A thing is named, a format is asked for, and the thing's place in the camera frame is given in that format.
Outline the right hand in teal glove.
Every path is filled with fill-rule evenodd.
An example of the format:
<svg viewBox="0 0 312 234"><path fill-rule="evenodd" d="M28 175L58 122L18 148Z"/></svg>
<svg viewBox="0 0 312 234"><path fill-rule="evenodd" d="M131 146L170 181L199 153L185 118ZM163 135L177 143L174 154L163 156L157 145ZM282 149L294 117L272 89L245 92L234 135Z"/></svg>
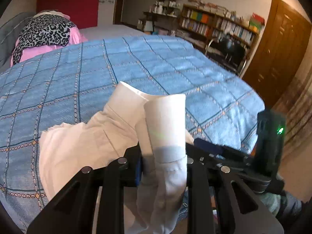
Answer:
<svg viewBox="0 0 312 234"><path fill-rule="evenodd" d="M258 198L277 218L297 216L302 211L302 202L288 191L281 194L262 193Z"/></svg>

